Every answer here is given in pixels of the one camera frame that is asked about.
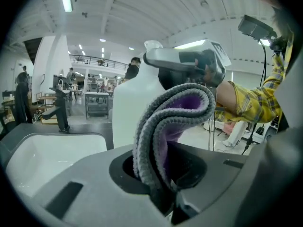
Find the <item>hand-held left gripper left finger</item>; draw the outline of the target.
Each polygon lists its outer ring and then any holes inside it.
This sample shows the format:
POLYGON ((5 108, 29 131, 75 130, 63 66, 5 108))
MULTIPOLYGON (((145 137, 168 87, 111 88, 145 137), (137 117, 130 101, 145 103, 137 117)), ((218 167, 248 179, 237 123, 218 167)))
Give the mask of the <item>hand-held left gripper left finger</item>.
POLYGON ((123 170, 130 145, 93 154, 68 167, 34 195, 60 223, 73 227, 170 227, 149 188, 123 170))

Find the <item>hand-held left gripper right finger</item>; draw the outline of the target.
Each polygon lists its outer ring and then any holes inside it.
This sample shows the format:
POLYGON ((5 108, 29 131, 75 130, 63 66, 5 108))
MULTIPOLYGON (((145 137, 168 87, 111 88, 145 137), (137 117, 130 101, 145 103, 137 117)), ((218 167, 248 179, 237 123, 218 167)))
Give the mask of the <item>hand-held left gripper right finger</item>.
POLYGON ((248 156, 169 144, 176 227, 302 227, 302 137, 274 136, 248 156))

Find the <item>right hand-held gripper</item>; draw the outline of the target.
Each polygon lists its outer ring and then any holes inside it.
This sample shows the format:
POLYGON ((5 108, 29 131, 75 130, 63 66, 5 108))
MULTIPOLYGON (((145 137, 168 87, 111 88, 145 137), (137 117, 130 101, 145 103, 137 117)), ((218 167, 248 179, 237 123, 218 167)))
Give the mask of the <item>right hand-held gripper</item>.
MULTIPOLYGON (((231 61, 222 45, 216 41, 206 39, 202 51, 210 49, 215 53, 215 73, 209 82, 203 82, 209 87, 218 87, 225 78, 226 67, 231 61)), ((143 60, 147 65, 159 69, 159 82, 165 90, 184 83, 196 82, 194 75, 187 72, 172 71, 166 68, 189 68, 196 65, 195 52, 183 51, 173 48, 154 48, 147 51, 143 60)))

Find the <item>purple grey cloth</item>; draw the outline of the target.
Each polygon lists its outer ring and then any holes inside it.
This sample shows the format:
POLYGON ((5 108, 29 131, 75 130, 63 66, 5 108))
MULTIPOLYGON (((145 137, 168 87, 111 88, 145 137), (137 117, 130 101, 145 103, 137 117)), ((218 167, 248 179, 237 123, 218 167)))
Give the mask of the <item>purple grey cloth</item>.
POLYGON ((196 83, 175 86, 156 97, 141 116, 134 137, 133 169, 151 196, 175 192, 169 168, 168 142, 207 121, 214 113, 215 97, 196 83))

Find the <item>white soap pump bottle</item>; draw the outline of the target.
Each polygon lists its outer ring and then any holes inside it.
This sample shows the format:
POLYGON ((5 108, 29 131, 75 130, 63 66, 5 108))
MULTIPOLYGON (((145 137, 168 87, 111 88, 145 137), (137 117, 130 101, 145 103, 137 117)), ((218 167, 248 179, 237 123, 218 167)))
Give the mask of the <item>white soap pump bottle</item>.
POLYGON ((141 60, 136 77, 115 88, 112 110, 114 148, 134 143, 135 130, 146 107, 165 92, 158 74, 158 68, 141 60))

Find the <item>person's right forearm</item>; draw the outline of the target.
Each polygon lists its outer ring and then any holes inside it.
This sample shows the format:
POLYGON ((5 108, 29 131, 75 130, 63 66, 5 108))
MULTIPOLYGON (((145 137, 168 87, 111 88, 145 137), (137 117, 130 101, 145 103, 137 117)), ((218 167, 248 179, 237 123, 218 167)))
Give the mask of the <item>person's right forearm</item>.
POLYGON ((231 81, 223 81, 216 91, 217 106, 224 107, 224 111, 215 111, 215 119, 221 122, 267 123, 280 116, 282 110, 274 93, 286 77, 293 43, 294 34, 291 33, 285 55, 272 56, 274 67, 261 87, 247 89, 231 81))

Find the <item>person's right hand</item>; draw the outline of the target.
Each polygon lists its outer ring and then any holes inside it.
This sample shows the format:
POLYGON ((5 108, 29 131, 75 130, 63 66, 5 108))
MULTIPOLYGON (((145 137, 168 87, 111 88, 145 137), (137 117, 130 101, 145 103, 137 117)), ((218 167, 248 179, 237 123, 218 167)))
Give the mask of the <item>person's right hand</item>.
POLYGON ((209 82, 215 73, 215 53, 210 50, 204 50, 195 54, 195 66, 197 72, 205 82, 209 82))

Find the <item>white sink basin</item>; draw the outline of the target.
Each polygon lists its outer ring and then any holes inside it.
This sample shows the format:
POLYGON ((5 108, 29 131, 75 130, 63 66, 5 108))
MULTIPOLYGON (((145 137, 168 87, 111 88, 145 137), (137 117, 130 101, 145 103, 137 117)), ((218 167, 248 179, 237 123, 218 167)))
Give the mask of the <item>white sink basin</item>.
POLYGON ((106 140, 100 135, 33 135, 14 151, 6 173, 15 189, 33 197, 80 159, 106 150, 106 140))

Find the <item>black mezzanine railing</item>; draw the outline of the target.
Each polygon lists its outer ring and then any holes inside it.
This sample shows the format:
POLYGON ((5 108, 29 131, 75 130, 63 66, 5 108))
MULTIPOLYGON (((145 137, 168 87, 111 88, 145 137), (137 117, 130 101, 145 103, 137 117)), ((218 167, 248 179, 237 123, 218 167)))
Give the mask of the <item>black mezzanine railing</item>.
POLYGON ((128 68, 128 64, 112 61, 104 58, 92 57, 92 56, 81 56, 81 55, 69 55, 69 58, 72 63, 76 64, 84 64, 84 65, 94 65, 100 67, 108 67, 119 70, 126 70, 128 68))

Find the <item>grey shelf table white top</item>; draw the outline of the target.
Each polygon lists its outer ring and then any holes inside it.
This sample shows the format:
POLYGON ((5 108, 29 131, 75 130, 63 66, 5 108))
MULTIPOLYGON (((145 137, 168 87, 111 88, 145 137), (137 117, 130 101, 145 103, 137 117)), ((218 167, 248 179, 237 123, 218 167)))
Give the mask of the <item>grey shelf table white top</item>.
POLYGON ((91 114, 103 114, 109 116, 109 93, 86 92, 85 93, 85 115, 86 119, 91 114))

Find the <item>black faucet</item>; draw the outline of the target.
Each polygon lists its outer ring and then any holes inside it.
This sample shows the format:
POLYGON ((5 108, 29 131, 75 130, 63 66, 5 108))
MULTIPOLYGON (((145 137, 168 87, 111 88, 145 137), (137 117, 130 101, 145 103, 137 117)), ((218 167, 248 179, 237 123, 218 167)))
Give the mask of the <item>black faucet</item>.
POLYGON ((59 131, 68 132, 70 127, 66 114, 66 94, 62 90, 53 87, 49 89, 55 92, 55 106, 43 112, 42 118, 49 120, 56 115, 59 131))

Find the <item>white counter chrome faucet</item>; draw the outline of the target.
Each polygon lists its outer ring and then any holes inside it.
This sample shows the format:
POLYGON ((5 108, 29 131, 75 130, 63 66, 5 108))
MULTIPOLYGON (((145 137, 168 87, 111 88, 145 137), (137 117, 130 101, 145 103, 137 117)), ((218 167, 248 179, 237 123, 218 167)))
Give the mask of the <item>white counter chrome faucet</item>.
POLYGON ((53 87, 55 89, 61 90, 65 93, 70 93, 76 94, 76 95, 82 95, 83 89, 77 85, 77 84, 71 84, 69 85, 67 82, 65 82, 63 79, 57 78, 57 80, 53 81, 53 87))

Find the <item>wooden shelf rack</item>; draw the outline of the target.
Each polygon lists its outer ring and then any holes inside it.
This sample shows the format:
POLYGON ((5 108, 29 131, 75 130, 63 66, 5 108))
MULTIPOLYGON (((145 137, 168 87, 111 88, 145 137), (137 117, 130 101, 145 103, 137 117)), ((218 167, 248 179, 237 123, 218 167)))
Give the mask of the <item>wooden shelf rack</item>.
POLYGON ((55 106, 55 94, 52 93, 42 93, 39 92, 35 94, 34 97, 29 99, 30 112, 32 114, 33 123, 49 124, 55 125, 58 124, 56 115, 53 115, 50 119, 42 118, 42 113, 51 109, 55 106))

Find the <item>black office chair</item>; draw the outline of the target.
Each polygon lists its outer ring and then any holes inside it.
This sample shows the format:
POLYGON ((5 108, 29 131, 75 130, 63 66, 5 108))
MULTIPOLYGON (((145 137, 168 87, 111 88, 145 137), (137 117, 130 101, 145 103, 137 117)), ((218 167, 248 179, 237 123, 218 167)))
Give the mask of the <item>black office chair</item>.
POLYGON ((28 103, 28 79, 25 72, 17 76, 17 87, 15 90, 15 121, 16 125, 21 123, 33 123, 32 114, 28 103))

